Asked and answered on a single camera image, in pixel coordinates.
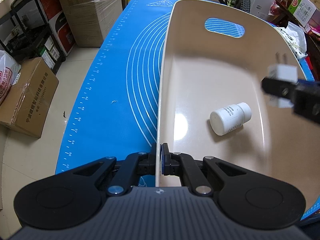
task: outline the gray ribbed panel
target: gray ribbed panel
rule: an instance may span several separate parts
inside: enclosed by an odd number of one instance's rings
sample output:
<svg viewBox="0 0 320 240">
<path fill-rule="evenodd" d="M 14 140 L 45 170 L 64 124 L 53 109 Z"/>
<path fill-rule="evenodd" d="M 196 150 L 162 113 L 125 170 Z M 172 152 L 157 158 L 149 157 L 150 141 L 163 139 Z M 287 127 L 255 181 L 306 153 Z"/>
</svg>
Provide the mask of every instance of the gray ribbed panel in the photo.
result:
<svg viewBox="0 0 320 240">
<path fill-rule="evenodd" d="M 300 240 L 309 239 L 296 227 L 259 231 L 240 226 L 207 197 L 186 187 L 134 187 L 111 197 L 91 220 L 60 231 L 25 227 L 12 240 Z"/>
</svg>

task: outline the white tissue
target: white tissue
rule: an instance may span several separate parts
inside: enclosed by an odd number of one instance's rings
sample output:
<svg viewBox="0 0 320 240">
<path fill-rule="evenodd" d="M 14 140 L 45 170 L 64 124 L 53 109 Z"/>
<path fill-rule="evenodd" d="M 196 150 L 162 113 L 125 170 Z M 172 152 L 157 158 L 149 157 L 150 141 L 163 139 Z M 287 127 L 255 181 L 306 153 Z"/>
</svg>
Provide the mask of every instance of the white tissue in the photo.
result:
<svg viewBox="0 0 320 240">
<path fill-rule="evenodd" d="M 299 26 L 289 22 L 287 28 L 276 27 L 275 29 L 283 36 L 298 60 L 307 56 L 307 41 Z"/>
</svg>

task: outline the triangle drawing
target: triangle drawing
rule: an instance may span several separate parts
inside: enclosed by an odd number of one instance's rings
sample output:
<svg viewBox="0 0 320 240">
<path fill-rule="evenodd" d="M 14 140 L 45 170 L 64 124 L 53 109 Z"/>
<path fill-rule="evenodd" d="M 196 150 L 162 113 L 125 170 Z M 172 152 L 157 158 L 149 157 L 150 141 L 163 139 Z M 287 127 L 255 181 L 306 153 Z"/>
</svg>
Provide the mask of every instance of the triangle drawing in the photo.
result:
<svg viewBox="0 0 320 240">
<path fill-rule="evenodd" d="M 147 5 L 149 5 L 149 6 L 173 6 L 173 3 L 168 0 L 162 0 L 159 2 L 149 3 Z"/>
</svg>

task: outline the bottle cap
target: bottle cap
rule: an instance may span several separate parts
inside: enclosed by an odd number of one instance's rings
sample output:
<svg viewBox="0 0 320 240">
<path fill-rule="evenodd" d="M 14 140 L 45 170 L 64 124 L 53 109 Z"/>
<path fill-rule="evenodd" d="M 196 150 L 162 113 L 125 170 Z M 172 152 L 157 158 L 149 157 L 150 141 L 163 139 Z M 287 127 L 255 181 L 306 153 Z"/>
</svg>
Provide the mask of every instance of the bottle cap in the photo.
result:
<svg viewBox="0 0 320 240">
<path fill-rule="evenodd" d="M 252 116 L 250 106 L 248 106 L 246 103 L 243 103 L 243 102 L 237 104 L 237 106 L 239 106 L 241 108 L 241 110 L 243 111 L 243 115 L 244 115 L 243 123 L 248 122 Z"/>
</svg>

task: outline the red and white box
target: red and white box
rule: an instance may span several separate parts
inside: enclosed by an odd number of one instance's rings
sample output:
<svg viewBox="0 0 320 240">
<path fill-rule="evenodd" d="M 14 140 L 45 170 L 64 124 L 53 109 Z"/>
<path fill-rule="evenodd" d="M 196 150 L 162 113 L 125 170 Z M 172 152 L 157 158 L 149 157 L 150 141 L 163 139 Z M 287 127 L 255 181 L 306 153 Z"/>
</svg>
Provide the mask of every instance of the red and white box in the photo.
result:
<svg viewBox="0 0 320 240">
<path fill-rule="evenodd" d="M 76 44 L 59 0 L 40 0 L 51 30 L 65 56 Z"/>
</svg>

